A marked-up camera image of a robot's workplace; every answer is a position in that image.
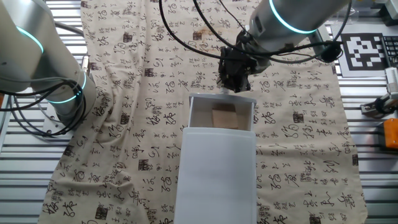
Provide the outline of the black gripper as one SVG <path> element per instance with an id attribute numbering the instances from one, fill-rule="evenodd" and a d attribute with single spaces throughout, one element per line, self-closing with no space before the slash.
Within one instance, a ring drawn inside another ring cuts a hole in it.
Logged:
<path id="1" fill-rule="evenodd" d="M 250 91 L 251 86 L 247 76 L 256 72 L 257 62 L 250 55 L 244 54 L 230 47 L 220 50 L 217 86 L 232 90 L 229 77 L 233 77 L 233 91 L 235 93 Z"/>

